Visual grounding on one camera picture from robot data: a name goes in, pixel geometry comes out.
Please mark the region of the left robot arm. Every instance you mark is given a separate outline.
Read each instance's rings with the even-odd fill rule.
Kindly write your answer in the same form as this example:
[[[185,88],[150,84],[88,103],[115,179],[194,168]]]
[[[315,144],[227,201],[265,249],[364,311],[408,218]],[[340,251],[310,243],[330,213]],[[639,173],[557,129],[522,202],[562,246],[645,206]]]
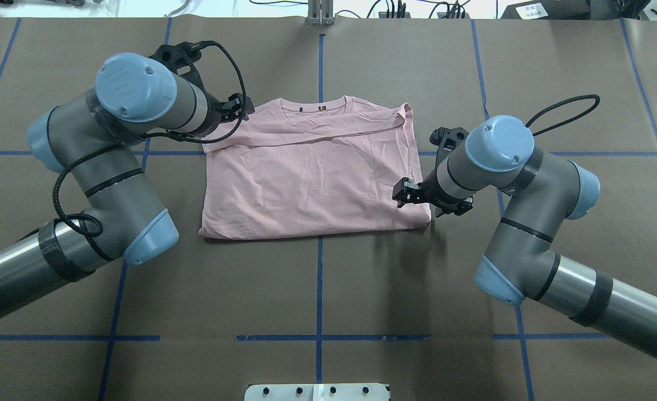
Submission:
[[[32,155],[58,174],[56,212],[0,251],[0,319],[122,259],[140,266],[178,243],[178,229],[132,148],[153,138],[209,144],[207,135],[254,111],[235,60],[219,42],[122,52],[92,88],[28,129]]]

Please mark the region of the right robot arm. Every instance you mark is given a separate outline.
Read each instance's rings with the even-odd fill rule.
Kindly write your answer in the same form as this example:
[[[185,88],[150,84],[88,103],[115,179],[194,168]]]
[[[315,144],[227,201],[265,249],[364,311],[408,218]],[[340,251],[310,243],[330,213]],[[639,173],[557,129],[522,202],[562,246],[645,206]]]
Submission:
[[[582,218],[598,201],[598,177],[540,148],[520,119],[487,119],[422,182],[395,183],[392,198],[398,207],[428,203],[462,215],[488,186],[510,199],[474,284],[510,305],[539,302],[657,359],[657,297],[552,250],[563,221]]]

